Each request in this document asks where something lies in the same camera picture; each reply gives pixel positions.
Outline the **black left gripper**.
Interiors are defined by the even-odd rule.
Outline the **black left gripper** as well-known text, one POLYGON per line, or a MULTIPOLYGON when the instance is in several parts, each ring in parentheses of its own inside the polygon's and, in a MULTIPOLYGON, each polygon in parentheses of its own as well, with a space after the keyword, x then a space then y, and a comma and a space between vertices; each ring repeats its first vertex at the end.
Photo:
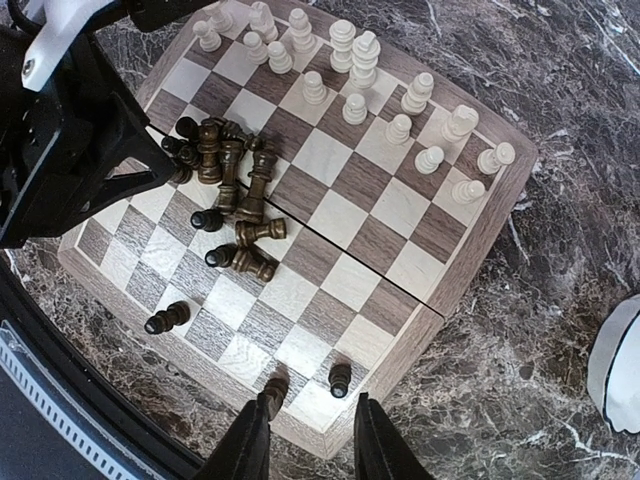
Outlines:
POLYGON ((1 29, 1 245, 56 237, 175 173, 149 119, 91 34, 39 92, 22 84, 29 36, 1 29))

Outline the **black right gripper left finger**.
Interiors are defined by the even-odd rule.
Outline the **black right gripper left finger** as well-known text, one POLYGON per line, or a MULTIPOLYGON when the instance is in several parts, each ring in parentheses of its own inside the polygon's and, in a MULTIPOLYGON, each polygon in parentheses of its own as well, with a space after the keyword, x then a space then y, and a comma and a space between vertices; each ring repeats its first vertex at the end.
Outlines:
POLYGON ((192 479, 268 479, 270 438, 267 397, 260 393, 245 404, 192 479))

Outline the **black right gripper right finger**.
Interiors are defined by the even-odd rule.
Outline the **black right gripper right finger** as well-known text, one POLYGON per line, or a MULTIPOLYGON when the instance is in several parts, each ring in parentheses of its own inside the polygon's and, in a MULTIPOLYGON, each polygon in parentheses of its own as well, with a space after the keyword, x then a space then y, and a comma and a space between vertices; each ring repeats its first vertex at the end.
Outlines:
POLYGON ((434 479, 368 393, 361 393, 357 402, 354 469, 357 479, 434 479))

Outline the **dark chess piece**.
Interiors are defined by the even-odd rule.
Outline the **dark chess piece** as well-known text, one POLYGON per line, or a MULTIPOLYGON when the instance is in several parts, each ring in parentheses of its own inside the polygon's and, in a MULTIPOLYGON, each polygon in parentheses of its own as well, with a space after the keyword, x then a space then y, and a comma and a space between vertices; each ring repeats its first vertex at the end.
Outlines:
POLYGON ((270 421, 273 421, 281 410, 288 390, 289 382, 285 378, 273 377, 265 384, 263 392, 266 396, 266 406, 270 421))

